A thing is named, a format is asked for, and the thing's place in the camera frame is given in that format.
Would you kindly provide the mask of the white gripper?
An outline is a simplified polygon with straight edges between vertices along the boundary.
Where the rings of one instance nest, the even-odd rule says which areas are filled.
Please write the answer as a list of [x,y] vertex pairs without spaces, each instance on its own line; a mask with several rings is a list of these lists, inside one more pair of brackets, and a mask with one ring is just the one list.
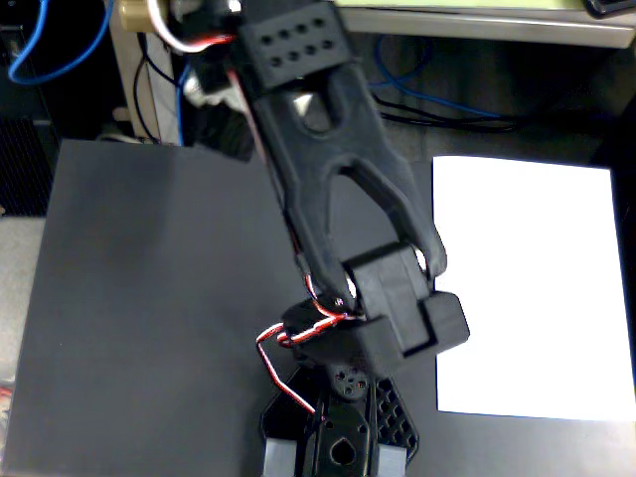
[[195,107],[217,106],[224,101],[225,92],[224,88],[205,91],[195,74],[188,75],[184,82],[184,96]]

